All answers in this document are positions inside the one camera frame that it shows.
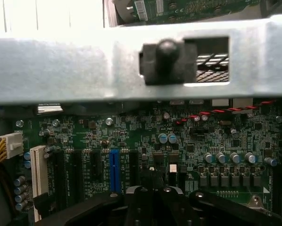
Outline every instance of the ventilation grille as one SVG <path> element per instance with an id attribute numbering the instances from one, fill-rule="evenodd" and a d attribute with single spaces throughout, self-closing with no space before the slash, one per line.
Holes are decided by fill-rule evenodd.
<path id="1" fill-rule="evenodd" d="M 213 66 L 213 65 L 221 65 L 227 66 L 229 64 L 229 58 L 227 53 L 220 53 L 220 54 L 206 54 L 206 55 L 199 55 L 197 59 L 197 65 L 206 65 L 206 66 Z M 197 71 L 197 81 L 198 82 L 225 82 L 229 81 L 229 73 L 228 70 L 222 72 L 216 71 Z"/>

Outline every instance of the blue pcie slot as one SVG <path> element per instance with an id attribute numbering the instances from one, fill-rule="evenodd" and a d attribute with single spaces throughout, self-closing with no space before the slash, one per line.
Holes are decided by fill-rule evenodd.
<path id="1" fill-rule="evenodd" d="M 119 150 L 111 150 L 109 153 L 109 174 L 112 192 L 121 192 L 120 182 L 120 154 Z"/>

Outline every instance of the white power connector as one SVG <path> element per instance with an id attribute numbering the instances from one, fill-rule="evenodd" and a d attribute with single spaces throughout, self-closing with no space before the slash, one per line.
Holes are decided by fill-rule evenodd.
<path id="1" fill-rule="evenodd" d="M 0 139 L 5 138 L 7 159 L 24 153 L 23 134 L 10 133 L 0 136 Z"/>

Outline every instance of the yellow wire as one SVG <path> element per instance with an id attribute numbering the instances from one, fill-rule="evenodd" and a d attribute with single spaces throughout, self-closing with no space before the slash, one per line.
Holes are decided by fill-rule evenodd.
<path id="1" fill-rule="evenodd" d="M 6 158 L 7 158 L 7 155 L 5 155 L 3 158 L 1 158 L 1 159 L 0 159 L 0 163 L 1 163 L 2 161 L 4 161 Z"/>
<path id="2" fill-rule="evenodd" d="M 2 140 L 0 140 L 0 147 L 2 147 L 2 145 L 5 143 L 5 138 L 3 138 Z"/>
<path id="3" fill-rule="evenodd" d="M 7 153 L 0 154 L 0 160 L 1 160 L 4 156 L 7 156 Z"/>
<path id="4" fill-rule="evenodd" d="M 0 148 L 0 154 L 2 151 L 4 151 L 6 149 L 6 144 L 3 144 L 3 146 Z"/>

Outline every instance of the white pci slot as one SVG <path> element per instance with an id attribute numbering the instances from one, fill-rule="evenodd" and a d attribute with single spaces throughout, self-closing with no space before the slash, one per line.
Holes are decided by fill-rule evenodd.
<path id="1" fill-rule="evenodd" d="M 46 146 L 40 145 L 30 149 L 33 197 L 49 191 L 47 160 L 43 157 Z M 35 222 L 41 220 L 34 207 Z"/>

